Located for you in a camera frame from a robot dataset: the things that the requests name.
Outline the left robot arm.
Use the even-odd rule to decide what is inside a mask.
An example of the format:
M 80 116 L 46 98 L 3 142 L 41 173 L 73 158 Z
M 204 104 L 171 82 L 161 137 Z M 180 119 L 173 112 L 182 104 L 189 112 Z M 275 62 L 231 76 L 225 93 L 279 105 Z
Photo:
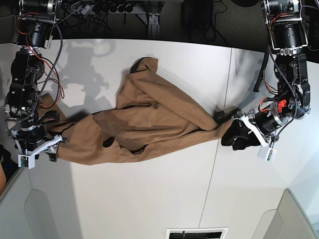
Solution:
M 253 91 L 265 85 L 271 97 L 257 109 L 232 111 L 232 125 L 221 139 L 223 146 L 244 150 L 250 146 L 273 147 L 281 132 L 294 120 L 309 114 L 311 89 L 303 48 L 308 37 L 300 0 L 262 0 L 267 46 Z

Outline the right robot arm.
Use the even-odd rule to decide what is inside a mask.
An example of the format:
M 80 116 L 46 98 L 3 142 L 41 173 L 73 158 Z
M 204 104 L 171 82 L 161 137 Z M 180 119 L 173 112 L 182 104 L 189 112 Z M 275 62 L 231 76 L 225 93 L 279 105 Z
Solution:
M 44 104 L 44 87 L 57 75 L 56 62 L 40 53 L 47 49 L 52 31 L 57 27 L 60 0 L 20 0 L 16 24 L 16 52 L 11 65 L 12 81 L 5 98 L 5 125 L 18 149 L 19 167 L 32 169 L 44 152 L 50 161 L 57 160 L 59 144 L 65 139 L 53 134 L 48 126 L 60 121 L 55 103 Z

